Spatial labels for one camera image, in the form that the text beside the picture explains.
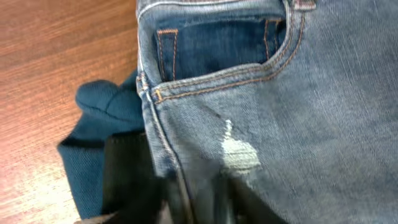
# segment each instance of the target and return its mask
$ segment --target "wood grain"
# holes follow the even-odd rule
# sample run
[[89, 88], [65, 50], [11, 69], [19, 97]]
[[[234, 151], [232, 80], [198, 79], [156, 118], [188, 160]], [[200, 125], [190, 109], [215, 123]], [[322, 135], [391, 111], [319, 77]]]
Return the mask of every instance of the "wood grain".
[[78, 219], [56, 145], [84, 82], [137, 63], [134, 0], [1, 0], [0, 223]]

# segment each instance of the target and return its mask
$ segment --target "seam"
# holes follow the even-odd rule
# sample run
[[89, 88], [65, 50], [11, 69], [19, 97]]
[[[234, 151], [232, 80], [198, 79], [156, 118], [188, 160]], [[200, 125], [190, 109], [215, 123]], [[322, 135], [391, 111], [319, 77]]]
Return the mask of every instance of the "seam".
[[229, 21], [263, 21], [266, 20], [269, 17], [264, 17], [264, 16], [238, 16], [238, 17], [221, 17], [217, 19], [208, 19], [205, 22], [204, 21], [198, 21], [197, 19], [191, 19], [187, 20], [184, 22], [184, 27], [188, 26], [195, 26], [195, 25], [200, 25], [200, 24], [212, 24], [214, 22], [229, 22]]
[[175, 81], [175, 54], [177, 53], [177, 34], [178, 30], [174, 34], [174, 56], [173, 56], [173, 80]]
[[245, 81], [241, 81], [241, 82], [237, 82], [237, 83], [231, 83], [231, 84], [227, 84], [227, 85], [223, 85], [223, 86], [219, 86], [219, 87], [209, 88], [209, 89], [206, 89], [206, 90], [192, 91], [192, 92], [182, 93], [182, 94], [175, 95], [175, 96], [166, 96], [166, 97], [163, 97], [162, 100], [159, 100], [159, 101], [155, 102], [155, 104], [159, 104], [159, 103], [161, 103], [161, 102], [163, 102], [165, 100], [171, 100], [171, 99], [181, 98], [181, 97], [190, 96], [190, 95], [198, 95], [198, 94], [201, 94], [201, 93], [208, 93], [208, 92], [212, 92], [212, 91], [216, 91], [216, 90], [224, 90], [224, 89], [227, 89], [227, 88], [231, 88], [231, 87], [239, 86], [239, 85], [244, 85], [244, 84], [248, 84], [248, 83], [266, 82], [266, 81], [269, 81], [269, 80], [275, 78], [289, 64], [289, 62], [293, 59], [294, 55], [297, 53], [297, 49], [299, 48], [299, 46], [301, 44], [301, 40], [302, 40], [302, 36], [303, 36], [304, 23], [305, 23], [305, 17], [303, 15], [302, 18], [301, 18], [300, 36], [298, 38], [298, 42], [297, 42], [296, 48], [294, 49], [292, 55], [283, 64], [283, 66], [281, 66], [273, 74], [271, 74], [271, 75], [269, 75], [267, 77], [264, 77], [264, 78], [257, 78], [257, 79], [253, 79], [253, 80], [245, 80]]
[[77, 103], [79, 106], [84, 106], [84, 107], [85, 107], [85, 108], [82, 108], [82, 109], [91, 109], [91, 110], [93, 110], [93, 111], [95, 111], [95, 112], [99, 112], [99, 113], [105, 114], [106, 116], [109, 116], [110, 118], [115, 119], [115, 120], [117, 120], [117, 121], [133, 122], [132, 120], [118, 118], [117, 116], [114, 116], [114, 115], [109, 114], [109, 113], [108, 113], [107, 111], [105, 111], [105, 110], [102, 110], [102, 109], [99, 109], [99, 108], [97, 108], [97, 107], [94, 107], [94, 106], [90, 106], [90, 105], [88, 105], [88, 104], [85, 104], [85, 103], [81, 102], [81, 100], [79, 100], [79, 99], [76, 99], [76, 103]]
[[266, 21], [266, 26], [264, 28], [264, 43], [266, 44], [266, 55], [267, 55], [267, 60], [268, 60], [269, 55], [268, 55], [268, 43], [267, 43], [267, 29], [268, 29], [268, 21]]
[[149, 91], [146, 92], [146, 95], [147, 95], [147, 99], [150, 104], [150, 113], [152, 115], [151, 118], [152, 118], [152, 122], [154, 124], [155, 132], [158, 135], [157, 137], [159, 138], [162, 147], [166, 151], [167, 155], [170, 157], [172, 165], [177, 173], [177, 184], [178, 184], [178, 187], [180, 188], [179, 189], [180, 196], [182, 198], [183, 209], [184, 209], [185, 215], [187, 216], [188, 223], [194, 223], [194, 214], [193, 214], [193, 209], [192, 209], [192, 205], [191, 205], [191, 198], [189, 196], [187, 184], [185, 183], [184, 173], [183, 173], [182, 167], [180, 166], [180, 161], [178, 160], [178, 155], [171, 148], [171, 145], [170, 145], [169, 141], [167, 140], [164, 129], [158, 119], [158, 115], [156, 113], [156, 109], [152, 102], [152, 98], [150, 97]]
[[161, 73], [163, 76], [163, 81], [166, 81], [166, 76], [164, 72], [164, 61], [163, 61], [163, 50], [162, 50], [162, 44], [160, 40], [160, 35], [163, 34], [174, 34], [174, 56], [173, 56], [173, 80], [175, 80], [175, 55], [177, 52], [177, 34], [178, 34], [178, 29], [164, 29], [164, 30], [158, 30], [157, 31], [157, 38], [159, 39], [159, 50], [160, 50], [160, 68], [161, 68]]
[[108, 111], [109, 106], [111, 105], [112, 101], [115, 99], [115, 97], [119, 96], [119, 94], [122, 93], [122, 92], [123, 92], [123, 90], [118, 90], [118, 91], [109, 99], [109, 101], [107, 102], [107, 104], [106, 104], [106, 106], [105, 106], [105, 108], [104, 108], [104, 111]]
[[162, 95], [160, 94], [160, 91], [159, 91], [159, 90], [156, 90], [155, 92], [156, 92], [157, 98], [158, 98], [160, 101], [162, 101], [163, 99], [162, 99]]
[[283, 19], [270, 19], [269, 22], [282, 22]]
[[160, 71], [162, 73], [163, 81], [166, 81], [164, 75], [164, 66], [163, 66], [163, 50], [162, 50], [162, 41], [160, 41], [160, 31], [157, 31], [157, 38], [159, 40], [159, 50], [160, 50]]
[[276, 40], [276, 36], [277, 36], [277, 31], [278, 31], [278, 25], [279, 25], [280, 21], [275, 21], [275, 35], [274, 35], [274, 40], [275, 40], [275, 50], [278, 50], [279, 46], [278, 46], [278, 41]]
[[164, 29], [164, 30], [158, 30], [158, 34], [173, 34], [178, 32], [178, 29]]
[[216, 2], [213, 2], [213, 1], [205, 1], [205, 2], [177, 2], [177, 1], [155, 2], [153, 4], [149, 4], [149, 5], [145, 6], [145, 7], [140, 7], [140, 8], [137, 7], [137, 10], [139, 11], [139, 14], [137, 15], [137, 22], [140, 21], [142, 15], [144, 15], [144, 13], [146, 11], [148, 11], [149, 9], [151, 9], [153, 7], [156, 7], [156, 6], [174, 4], [174, 5], [177, 5], [177, 6], [195, 6], [195, 7], [197, 7], [197, 6], [204, 6], [204, 5], [212, 5], [214, 3], [220, 4], [220, 3], [236, 2], [236, 1], [239, 1], [239, 0], [219, 0], [219, 1], [216, 1]]
[[296, 0], [298, 6], [314, 6], [315, 3], [313, 1], [302, 3], [302, 0]]
[[209, 79], [206, 79], [206, 80], [198, 80], [198, 81], [194, 81], [194, 82], [190, 82], [190, 83], [182, 83], [182, 84], [178, 84], [178, 85], [174, 85], [174, 86], [158, 88], [158, 90], [160, 90], [160, 91], [162, 91], [162, 90], [170, 90], [170, 89], [174, 89], [174, 88], [180, 88], [180, 87], [183, 87], [183, 86], [190, 86], [190, 85], [196, 85], [196, 84], [200, 84], [200, 83], [206, 83], [206, 82], [219, 80], [219, 79], [226, 78], [226, 77], [240, 75], [240, 74], [246, 73], [246, 72], [256, 72], [256, 71], [261, 71], [261, 70], [266, 71], [266, 70], [272, 68], [285, 55], [287, 49], [289, 48], [290, 41], [292, 40], [293, 28], [294, 28], [294, 10], [292, 8], [290, 8], [289, 40], [288, 40], [285, 48], [283, 49], [282, 53], [271, 64], [269, 64], [269, 65], [267, 65], [265, 67], [260, 66], [260, 67], [249, 68], [249, 69], [244, 69], [244, 70], [237, 69], [236, 71], [231, 72], [231, 73], [226, 74], [226, 75], [221, 75], [221, 76], [209, 78]]

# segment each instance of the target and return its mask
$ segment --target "orange stitching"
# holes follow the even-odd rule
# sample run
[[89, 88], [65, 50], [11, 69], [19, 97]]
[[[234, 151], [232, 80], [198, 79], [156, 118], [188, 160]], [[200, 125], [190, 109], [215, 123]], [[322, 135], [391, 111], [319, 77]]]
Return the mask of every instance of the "orange stitching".
[[166, 30], [158, 30], [158, 34], [172, 34], [178, 32], [178, 29], [166, 29]]
[[163, 77], [163, 81], [166, 81], [166, 77], [164, 75], [164, 66], [163, 66], [163, 50], [162, 50], [162, 42], [160, 41], [160, 30], [157, 31], [157, 38], [159, 39], [159, 50], [160, 50], [160, 69]]
[[177, 34], [178, 29], [166, 29], [166, 30], [158, 30], [157, 31], [157, 38], [159, 39], [159, 50], [160, 50], [160, 67], [162, 69], [162, 76], [163, 81], [166, 81], [165, 72], [164, 72], [164, 63], [163, 63], [163, 51], [162, 51], [162, 44], [160, 41], [160, 35], [162, 34], [175, 34], [174, 37], [174, 57], [173, 57], [173, 79], [175, 80], [175, 53], [176, 53], [176, 44], [177, 44]]
[[256, 72], [256, 71], [261, 71], [261, 70], [266, 71], [266, 70], [272, 68], [284, 56], [284, 54], [286, 53], [286, 50], [287, 50], [288, 46], [290, 45], [290, 41], [292, 40], [293, 28], [294, 28], [294, 11], [293, 11], [292, 8], [290, 8], [290, 29], [289, 29], [289, 33], [290, 34], [289, 34], [289, 41], [287, 42], [287, 44], [286, 44], [284, 50], [282, 51], [282, 53], [271, 64], [269, 64], [268, 66], [259, 67], [259, 68], [249, 68], [249, 69], [245, 69], [245, 70], [241, 70], [241, 69], [238, 68], [237, 70], [233, 70], [233, 71], [231, 71], [231, 73], [226, 74], [226, 75], [220, 75], [220, 76], [217, 76], [217, 77], [208, 78], [206, 80], [198, 80], [198, 81], [195, 81], [195, 82], [181, 83], [181, 84], [177, 84], [177, 85], [174, 85], [174, 86], [158, 88], [158, 90], [160, 90], [160, 91], [161, 90], [170, 90], [170, 89], [173, 89], [173, 88], [179, 88], [179, 87], [183, 87], [183, 86], [201, 84], [201, 83], [205, 83], [205, 82], [218, 80], [218, 79], [221, 79], [221, 78], [226, 78], [226, 77], [230, 77], [230, 76], [234, 76], [234, 75], [239, 75], [239, 74], [242, 74], [242, 73], [245, 73], [245, 72]]
[[159, 100], [163, 100], [163, 99], [162, 99], [162, 95], [160, 94], [160, 91], [159, 91], [159, 90], [156, 90], [155, 92], [156, 92], [156, 95], [157, 95], [158, 99], [159, 99]]
[[295, 3], [298, 4], [299, 7], [300, 6], [314, 6], [315, 5], [315, 2], [313, 2], [313, 1], [302, 3], [301, 0], [296, 0]]
[[268, 56], [268, 43], [267, 43], [267, 29], [268, 29], [268, 21], [266, 21], [266, 26], [264, 28], [264, 43], [266, 44], [266, 55], [267, 55], [267, 60], [269, 59]]
[[278, 25], [280, 21], [275, 21], [275, 35], [274, 35], [274, 40], [275, 40], [275, 51], [278, 50], [278, 41], [276, 41], [276, 36], [277, 36], [277, 31], [278, 31]]
[[178, 30], [175, 33], [174, 36], [174, 57], [173, 57], [173, 80], [175, 81], [175, 54], [177, 52], [177, 34], [178, 34]]
[[283, 19], [270, 19], [269, 22], [282, 22]]
[[155, 104], [159, 104], [165, 100], [171, 100], [171, 99], [175, 99], [175, 98], [181, 98], [183, 96], [190, 96], [190, 95], [197, 95], [197, 94], [201, 94], [201, 93], [208, 93], [208, 92], [212, 92], [212, 91], [216, 91], [216, 90], [222, 90], [225, 88], [230, 88], [230, 87], [234, 87], [234, 86], [238, 86], [238, 85], [244, 85], [244, 84], [248, 84], [248, 83], [253, 83], [253, 82], [261, 82], [261, 81], [269, 81], [273, 78], [275, 78], [288, 64], [289, 62], [293, 59], [294, 55], [297, 53], [297, 49], [299, 48], [300, 44], [301, 44], [301, 40], [302, 40], [302, 36], [303, 36], [303, 29], [304, 29], [304, 23], [305, 23], [305, 18], [304, 16], [302, 16], [301, 18], [301, 28], [300, 28], [300, 36], [298, 38], [298, 42], [297, 42], [297, 46], [294, 49], [292, 55], [287, 59], [287, 61], [283, 64], [283, 66], [281, 66], [276, 72], [274, 72], [272, 75], [269, 75], [267, 77], [264, 78], [258, 78], [258, 79], [254, 79], [254, 80], [245, 80], [245, 81], [241, 81], [241, 82], [237, 82], [237, 83], [232, 83], [232, 84], [227, 84], [227, 85], [223, 85], [223, 86], [219, 86], [219, 87], [214, 87], [214, 88], [209, 88], [206, 90], [199, 90], [199, 91], [193, 91], [193, 92], [188, 92], [188, 93], [182, 93], [179, 95], [175, 95], [175, 96], [166, 96], [164, 98], [162, 98], [162, 96], [160, 95], [160, 92], [158, 92], [158, 90], [156, 90], [156, 93], [159, 94], [159, 101], [156, 102]]

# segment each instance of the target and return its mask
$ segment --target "dark blue denim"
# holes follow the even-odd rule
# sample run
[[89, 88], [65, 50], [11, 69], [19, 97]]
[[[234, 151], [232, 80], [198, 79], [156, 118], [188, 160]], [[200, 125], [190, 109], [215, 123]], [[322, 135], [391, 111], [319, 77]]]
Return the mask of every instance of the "dark blue denim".
[[229, 13], [170, 19], [154, 36], [163, 81], [198, 77], [244, 63], [264, 63], [285, 37], [285, 21], [275, 16], [236, 18]]
[[141, 100], [132, 73], [121, 85], [99, 80], [82, 85], [76, 103], [83, 114], [71, 134], [58, 145], [82, 218], [101, 214], [104, 142], [114, 133], [142, 131]]

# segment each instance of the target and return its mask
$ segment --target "front pocket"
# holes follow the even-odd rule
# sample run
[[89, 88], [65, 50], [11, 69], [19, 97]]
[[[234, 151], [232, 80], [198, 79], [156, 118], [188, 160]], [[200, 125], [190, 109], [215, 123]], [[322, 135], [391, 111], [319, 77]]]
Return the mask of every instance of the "front pocket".
[[264, 63], [285, 39], [283, 18], [211, 21], [155, 35], [163, 82], [199, 77], [246, 63]]

